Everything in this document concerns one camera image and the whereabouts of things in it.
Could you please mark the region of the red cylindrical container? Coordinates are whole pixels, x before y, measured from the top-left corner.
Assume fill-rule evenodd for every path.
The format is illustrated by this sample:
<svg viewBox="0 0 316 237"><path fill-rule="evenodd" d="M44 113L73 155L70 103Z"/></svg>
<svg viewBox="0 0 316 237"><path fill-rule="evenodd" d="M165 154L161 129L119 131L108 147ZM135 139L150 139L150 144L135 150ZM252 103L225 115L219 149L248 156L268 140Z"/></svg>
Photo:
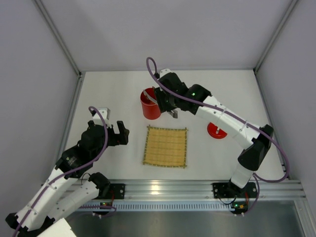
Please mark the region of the red cylindrical container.
<svg viewBox="0 0 316 237"><path fill-rule="evenodd" d="M145 89L153 98L156 99L153 88ZM150 120L158 119L161 115L159 106L151 102L142 92L140 95L140 101L142 106L143 115Z"/></svg>

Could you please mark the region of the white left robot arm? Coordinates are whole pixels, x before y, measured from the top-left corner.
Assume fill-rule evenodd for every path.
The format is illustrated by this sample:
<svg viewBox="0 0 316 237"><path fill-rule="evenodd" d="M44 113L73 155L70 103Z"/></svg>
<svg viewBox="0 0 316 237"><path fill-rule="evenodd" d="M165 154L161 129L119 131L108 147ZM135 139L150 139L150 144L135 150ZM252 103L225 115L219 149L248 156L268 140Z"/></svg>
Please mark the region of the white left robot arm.
<svg viewBox="0 0 316 237"><path fill-rule="evenodd" d="M62 195L93 167L105 148L127 145L129 130L123 121L117 121L118 133L112 125L100 120L88 122L88 128L73 147L65 150L50 176L29 203L16 213L7 215L6 223L20 237L36 237L54 222L65 218L86 202L104 198L110 181L100 172L90 175L76 191L65 198Z"/></svg>

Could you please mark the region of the red round lid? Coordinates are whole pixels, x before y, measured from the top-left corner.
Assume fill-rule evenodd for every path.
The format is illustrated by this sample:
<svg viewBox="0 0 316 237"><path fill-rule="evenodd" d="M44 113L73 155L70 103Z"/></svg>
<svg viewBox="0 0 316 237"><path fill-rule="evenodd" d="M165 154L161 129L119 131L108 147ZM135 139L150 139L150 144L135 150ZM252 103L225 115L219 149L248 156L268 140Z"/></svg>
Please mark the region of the red round lid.
<svg viewBox="0 0 316 237"><path fill-rule="evenodd" d="M214 125L213 123L209 123L207 126L208 134L215 139L223 139L227 136L227 133Z"/></svg>

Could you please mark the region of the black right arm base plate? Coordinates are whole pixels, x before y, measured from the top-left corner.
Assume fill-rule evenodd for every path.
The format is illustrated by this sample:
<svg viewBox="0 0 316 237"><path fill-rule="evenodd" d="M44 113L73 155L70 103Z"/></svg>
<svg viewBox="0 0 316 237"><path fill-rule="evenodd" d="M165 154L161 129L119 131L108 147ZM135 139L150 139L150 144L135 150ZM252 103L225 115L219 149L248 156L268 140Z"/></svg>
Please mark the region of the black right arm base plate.
<svg viewBox="0 0 316 237"><path fill-rule="evenodd" d="M249 198L257 197L257 187L254 182L248 182L244 188L239 188L231 181L213 183L214 198L245 198L246 194Z"/></svg>

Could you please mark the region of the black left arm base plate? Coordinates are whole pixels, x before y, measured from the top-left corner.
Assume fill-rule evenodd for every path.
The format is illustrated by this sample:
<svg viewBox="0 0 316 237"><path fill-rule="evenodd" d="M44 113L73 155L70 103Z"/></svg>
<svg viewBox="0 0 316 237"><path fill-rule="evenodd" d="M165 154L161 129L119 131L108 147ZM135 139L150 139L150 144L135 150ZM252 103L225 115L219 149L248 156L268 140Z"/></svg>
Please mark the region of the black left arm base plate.
<svg viewBox="0 0 316 237"><path fill-rule="evenodd" d="M97 199L124 199L125 184L114 183L107 185L99 192Z"/></svg>

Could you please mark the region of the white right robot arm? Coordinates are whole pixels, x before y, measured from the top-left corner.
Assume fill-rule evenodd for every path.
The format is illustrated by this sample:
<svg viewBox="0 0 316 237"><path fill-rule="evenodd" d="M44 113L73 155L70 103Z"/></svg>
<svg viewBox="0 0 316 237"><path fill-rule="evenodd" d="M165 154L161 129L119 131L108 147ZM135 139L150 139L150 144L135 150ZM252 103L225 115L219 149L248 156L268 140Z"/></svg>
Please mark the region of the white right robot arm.
<svg viewBox="0 0 316 237"><path fill-rule="evenodd" d="M267 155L274 129L268 124L262 127L249 124L224 107L209 90L199 84L187 87L169 69L154 73L154 79L159 85L154 94L162 113L175 109L188 111L214 124L240 144L242 152L229 185L235 190L243 189Z"/></svg>

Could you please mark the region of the steel serving tongs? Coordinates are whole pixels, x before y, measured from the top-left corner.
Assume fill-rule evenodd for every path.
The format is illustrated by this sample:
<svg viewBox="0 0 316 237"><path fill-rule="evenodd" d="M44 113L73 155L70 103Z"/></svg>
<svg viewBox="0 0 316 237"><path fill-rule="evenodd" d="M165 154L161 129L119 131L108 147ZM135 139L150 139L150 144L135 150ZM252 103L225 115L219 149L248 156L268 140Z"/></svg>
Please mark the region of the steel serving tongs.
<svg viewBox="0 0 316 237"><path fill-rule="evenodd" d="M158 102L155 98L153 98L146 90L143 90L144 95L154 104L158 105ZM167 111L169 115L171 115L174 119L178 119L178 112L176 110Z"/></svg>

